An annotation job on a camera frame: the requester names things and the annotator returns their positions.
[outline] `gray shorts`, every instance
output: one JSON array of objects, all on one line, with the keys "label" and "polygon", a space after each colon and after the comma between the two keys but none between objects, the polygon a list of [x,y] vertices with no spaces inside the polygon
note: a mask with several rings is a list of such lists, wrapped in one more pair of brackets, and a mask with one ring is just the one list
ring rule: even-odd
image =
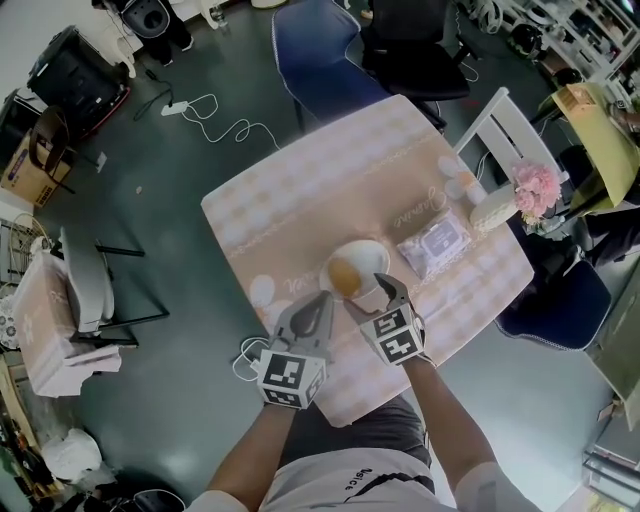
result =
[{"label": "gray shorts", "polygon": [[312,404],[298,411],[285,443],[280,467],[302,457],[348,448],[387,448],[404,452],[431,467],[425,432],[413,407],[397,396],[351,425],[332,427]]}]

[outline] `blue office chair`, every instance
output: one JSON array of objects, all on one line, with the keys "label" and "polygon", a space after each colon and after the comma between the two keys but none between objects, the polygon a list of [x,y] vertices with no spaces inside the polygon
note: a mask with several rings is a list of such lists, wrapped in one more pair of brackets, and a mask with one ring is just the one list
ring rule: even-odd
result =
[{"label": "blue office chair", "polygon": [[593,267],[580,261],[541,292],[508,307],[496,325],[511,338],[525,338],[558,350],[584,350],[594,340],[611,294]]},{"label": "blue office chair", "polygon": [[273,15],[276,66],[302,131],[302,106],[326,124],[389,97],[346,57],[359,32],[358,22],[331,0],[305,0]]}]

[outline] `power cord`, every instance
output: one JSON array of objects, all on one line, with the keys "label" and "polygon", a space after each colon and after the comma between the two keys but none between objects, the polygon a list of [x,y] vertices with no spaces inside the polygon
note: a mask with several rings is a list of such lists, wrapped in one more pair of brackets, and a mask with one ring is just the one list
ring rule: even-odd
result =
[{"label": "power cord", "polygon": [[465,79],[467,82],[471,82],[472,84],[475,84],[478,80],[480,80],[480,73],[478,73],[475,69],[469,66],[469,64],[466,64],[464,62],[461,62],[460,64],[462,64],[465,68],[469,68],[471,71],[473,71],[476,74],[476,77],[473,80],[465,76]]},{"label": "power cord", "polygon": [[[458,4],[455,3],[454,0],[451,0],[451,3],[456,9],[454,20],[456,22],[456,27],[458,29],[458,35],[462,35],[462,29],[460,28],[460,8],[458,7]],[[476,77],[473,80],[465,76],[465,80],[467,82],[471,82],[472,84],[475,84],[478,80],[480,80],[480,73],[478,73],[474,68],[469,66],[469,64],[465,64],[464,62],[461,62],[460,64],[462,64],[465,68],[469,68],[471,71],[473,71],[476,74]]]},{"label": "power cord", "polygon": [[144,115],[149,111],[149,109],[151,108],[151,106],[158,101],[160,98],[164,97],[166,94],[169,95],[169,103],[167,103],[167,105],[169,107],[173,106],[173,86],[171,85],[171,82],[167,82],[166,80],[160,80],[158,78],[158,76],[151,71],[150,69],[145,68],[145,74],[149,77],[150,80],[157,82],[159,84],[166,84],[167,85],[167,89],[165,89],[164,91],[156,94],[153,98],[151,98],[149,101],[145,102],[139,109],[138,111],[134,114],[133,116],[133,120],[134,122],[140,121],[140,119],[142,119],[144,117]]},{"label": "power cord", "polygon": [[[200,100],[203,100],[205,98],[213,98],[213,101],[215,101],[216,106],[213,109],[213,111],[206,115],[206,116],[201,116],[198,111],[195,109],[195,107],[193,106],[194,103],[197,103]],[[211,116],[213,116],[217,111],[218,111],[218,98],[216,98],[215,94],[205,94],[204,96],[200,96],[199,98],[190,101],[187,104],[187,109],[193,111],[193,113],[196,115],[196,117],[198,119],[191,119],[190,117],[187,117],[186,114],[184,112],[182,112],[182,117],[184,117],[187,121],[189,121],[190,123],[195,123],[197,125],[200,126],[200,129],[202,130],[203,135],[205,136],[205,138],[211,142],[211,144],[216,144],[218,142],[220,142],[222,139],[224,139],[229,132],[231,132],[231,130],[233,130],[238,124],[240,123],[245,123],[246,126],[244,128],[242,128],[238,133],[236,133],[235,136],[235,141],[236,142],[243,142],[244,140],[246,140],[246,138],[249,136],[249,133],[251,132],[251,128],[253,128],[254,126],[261,126],[262,128],[264,128],[266,130],[266,132],[269,134],[269,136],[271,137],[271,140],[273,141],[273,145],[277,148],[277,149],[281,149],[280,146],[278,146],[278,143],[276,142],[276,138],[273,136],[273,133],[271,133],[271,130],[269,130],[269,128],[267,128],[266,125],[262,124],[262,123],[251,123],[248,119],[238,119],[235,123],[233,123],[229,129],[224,132],[220,137],[218,137],[217,139],[210,139],[209,135],[207,134],[207,131],[204,128],[204,125],[200,122],[200,121],[205,121],[207,119],[209,119]]]},{"label": "power cord", "polygon": [[491,154],[491,151],[487,151],[480,160],[478,161],[478,167],[476,169],[476,179],[480,181],[482,179],[482,175],[484,174],[484,165],[487,157]]},{"label": "power cord", "polygon": [[542,128],[538,132],[538,137],[542,137],[542,134],[544,133],[544,129],[547,127],[547,122],[548,121],[549,121],[549,119],[545,119],[544,123],[542,123]]},{"label": "power cord", "polygon": [[[231,371],[233,371],[233,374],[236,377],[238,377],[240,380],[243,380],[245,382],[253,382],[258,379],[258,364],[260,363],[260,358],[255,356],[250,359],[247,356],[247,353],[249,352],[249,350],[251,350],[251,347],[253,347],[256,343],[262,343],[264,348],[269,348],[268,341],[269,340],[267,340],[267,338],[263,338],[262,336],[250,336],[249,338],[242,340],[242,343],[240,343],[240,355],[236,357],[233,360],[233,363],[231,364]],[[249,368],[251,368],[256,374],[255,377],[253,377],[252,379],[248,379],[238,373],[238,370],[236,367],[240,361],[244,361],[249,364]]]}]

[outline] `white bowl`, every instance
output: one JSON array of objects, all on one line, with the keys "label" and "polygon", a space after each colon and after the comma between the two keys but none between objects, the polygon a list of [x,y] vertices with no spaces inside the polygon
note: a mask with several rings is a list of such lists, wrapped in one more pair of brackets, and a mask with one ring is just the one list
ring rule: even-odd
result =
[{"label": "white bowl", "polygon": [[379,285],[375,272],[386,274],[391,266],[389,251],[380,242],[374,240],[356,240],[336,249],[327,259],[320,271],[320,289],[329,290],[336,300],[342,300],[343,295],[337,291],[329,278],[329,262],[335,258],[348,261],[360,274],[362,286],[352,299],[361,299],[369,295]]}]

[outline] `dark gray floor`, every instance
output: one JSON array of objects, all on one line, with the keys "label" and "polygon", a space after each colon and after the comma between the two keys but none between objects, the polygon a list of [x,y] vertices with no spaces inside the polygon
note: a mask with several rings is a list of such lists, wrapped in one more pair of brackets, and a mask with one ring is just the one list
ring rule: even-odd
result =
[{"label": "dark gray floor", "polygon": [[[195,46],[177,55],[170,68],[143,61],[173,83],[177,101],[217,95],[220,110],[206,123],[212,136],[246,117],[267,124],[284,146],[299,134],[273,62],[271,15],[236,5],[227,11],[227,33],[203,22],[191,25]],[[442,104],[452,142],[499,86],[509,87],[527,115],[548,93],[532,66],[514,58],[501,39],[479,34],[464,17],[461,24],[484,48],[485,59],[473,64],[480,78],[471,84],[471,96]],[[447,34],[445,44],[453,35]],[[356,56],[359,45],[351,48]],[[273,147],[259,128],[242,144],[232,136],[209,144],[181,116],[161,117],[161,103],[134,123],[134,112],[161,89],[144,78],[133,86],[129,101],[86,148],[108,155],[102,173],[75,168],[67,183],[77,195],[58,190],[41,218],[52,232],[60,225],[82,226],[104,244],[147,252],[144,259],[109,258],[117,309],[123,317],[153,312],[146,289],[171,318],[136,327],[140,348],[123,353],[119,373],[85,384],[77,412],[108,463],[155,474],[191,499],[261,405],[254,386],[236,379],[229,365],[240,340],[261,328],[200,201]],[[206,101],[203,112],[209,110]],[[566,145],[555,126],[545,135],[554,150]],[[463,157],[474,166],[482,153],[471,145]],[[580,449],[608,393],[586,358],[507,340],[489,327],[444,365],[443,374],[478,417],[513,478],[545,510],[555,510],[577,485]]]}]

